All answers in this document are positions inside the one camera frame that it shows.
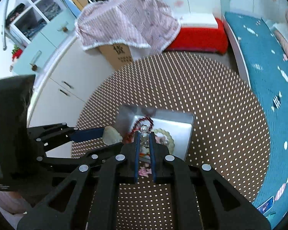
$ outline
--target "black cabinet handle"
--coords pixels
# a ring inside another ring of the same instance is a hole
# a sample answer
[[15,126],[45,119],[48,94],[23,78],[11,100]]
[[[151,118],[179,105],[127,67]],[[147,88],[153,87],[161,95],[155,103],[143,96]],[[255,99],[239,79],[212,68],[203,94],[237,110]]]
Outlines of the black cabinet handle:
[[62,83],[67,85],[70,89],[74,89],[70,84],[68,84],[67,82],[65,82],[64,80],[62,80]]
[[60,92],[64,93],[66,96],[69,96],[68,93],[64,92],[63,90],[59,89]]

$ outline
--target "pink striped cloth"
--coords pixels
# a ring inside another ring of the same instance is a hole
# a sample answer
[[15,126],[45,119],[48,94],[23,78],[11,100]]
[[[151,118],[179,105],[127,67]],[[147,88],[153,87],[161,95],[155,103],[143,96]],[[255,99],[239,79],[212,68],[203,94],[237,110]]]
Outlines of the pink striped cloth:
[[123,43],[152,55],[176,38],[180,24],[162,0],[108,0],[85,6],[75,30],[84,50]]

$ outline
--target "cardboard box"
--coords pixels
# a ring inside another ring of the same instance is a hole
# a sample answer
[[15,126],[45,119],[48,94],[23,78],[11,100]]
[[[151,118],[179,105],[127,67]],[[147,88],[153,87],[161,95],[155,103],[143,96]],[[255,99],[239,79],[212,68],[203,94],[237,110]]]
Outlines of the cardboard box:
[[115,70],[133,61],[130,48],[125,44],[104,45],[98,48]]

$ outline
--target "drawer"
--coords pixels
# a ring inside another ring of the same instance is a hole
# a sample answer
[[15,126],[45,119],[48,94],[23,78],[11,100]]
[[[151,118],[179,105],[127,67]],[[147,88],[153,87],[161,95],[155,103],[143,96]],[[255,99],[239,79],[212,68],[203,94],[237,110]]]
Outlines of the drawer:
[[[55,46],[41,33],[38,33],[31,43],[23,51],[14,65],[13,72],[22,74],[37,74],[42,70],[49,57],[56,50]],[[37,65],[37,71],[32,71],[30,64]]]
[[41,33],[55,46],[59,47],[62,41],[74,30],[75,16],[69,9],[65,9],[52,19],[42,30]]

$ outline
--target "brown knob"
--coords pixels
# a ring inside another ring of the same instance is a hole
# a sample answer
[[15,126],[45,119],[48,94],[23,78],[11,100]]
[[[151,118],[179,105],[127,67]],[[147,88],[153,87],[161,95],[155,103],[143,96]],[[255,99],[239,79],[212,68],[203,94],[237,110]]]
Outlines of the brown knob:
[[37,71],[37,65],[34,65],[34,64],[30,64],[32,66],[32,71],[36,72]]

